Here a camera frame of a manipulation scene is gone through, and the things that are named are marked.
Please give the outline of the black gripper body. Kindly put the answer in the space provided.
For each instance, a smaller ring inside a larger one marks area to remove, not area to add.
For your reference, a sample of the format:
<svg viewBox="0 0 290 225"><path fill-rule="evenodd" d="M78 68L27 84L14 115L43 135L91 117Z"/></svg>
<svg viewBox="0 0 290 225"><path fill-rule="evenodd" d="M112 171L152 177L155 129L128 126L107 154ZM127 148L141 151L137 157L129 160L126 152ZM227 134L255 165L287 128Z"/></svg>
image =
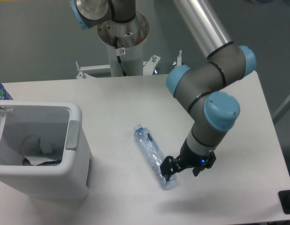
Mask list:
<svg viewBox="0 0 290 225"><path fill-rule="evenodd" d="M181 149L180 154L177 158L179 158L179 173L185 169L193 168L195 163L195 157L199 155L195 152L193 152L190 147L187 144L187 141L185 140Z"/></svg>

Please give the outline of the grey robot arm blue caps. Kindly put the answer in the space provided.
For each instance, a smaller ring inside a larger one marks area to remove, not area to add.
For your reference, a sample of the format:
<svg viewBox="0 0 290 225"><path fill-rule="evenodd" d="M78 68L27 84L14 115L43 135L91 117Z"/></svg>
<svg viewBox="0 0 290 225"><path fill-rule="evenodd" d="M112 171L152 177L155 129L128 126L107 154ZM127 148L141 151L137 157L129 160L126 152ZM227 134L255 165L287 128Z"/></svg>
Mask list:
<svg viewBox="0 0 290 225"><path fill-rule="evenodd" d="M166 78L172 96L193 118L177 157L166 157L160 171L165 180L185 169L197 176L213 166L215 149L240 114L238 101L223 88L243 79L256 68L247 46L236 46L207 0L176 0L175 6L192 32L208 63L193 70L177 65ZM98 28L110 50L112 76L140 75L143 61L132 53L148 36L147 19L133 0L72 0L70 7L82 29Z"/></svg>

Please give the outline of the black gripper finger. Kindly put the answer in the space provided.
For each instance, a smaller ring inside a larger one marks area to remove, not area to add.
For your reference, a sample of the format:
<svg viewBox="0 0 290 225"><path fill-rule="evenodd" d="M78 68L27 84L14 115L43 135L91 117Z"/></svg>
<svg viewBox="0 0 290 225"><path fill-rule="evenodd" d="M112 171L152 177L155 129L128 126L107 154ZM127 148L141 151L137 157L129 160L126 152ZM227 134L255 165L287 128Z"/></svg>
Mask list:
<svg viewBox="0 0 290 225"><path fill-rule="evenodd" d="M160 165L160 171L166 181L169 181L171 176L179 172L179 158L167 156Z"/></svg>
<svg viewBox="0 0 290 225"><path fill-rule="evenodd" d="M205 169L210 169L216 161L216 155L214 151L210 151L208 156L195 157L194 167L192 169L193 175L197 177L199 173Z"/></svg>

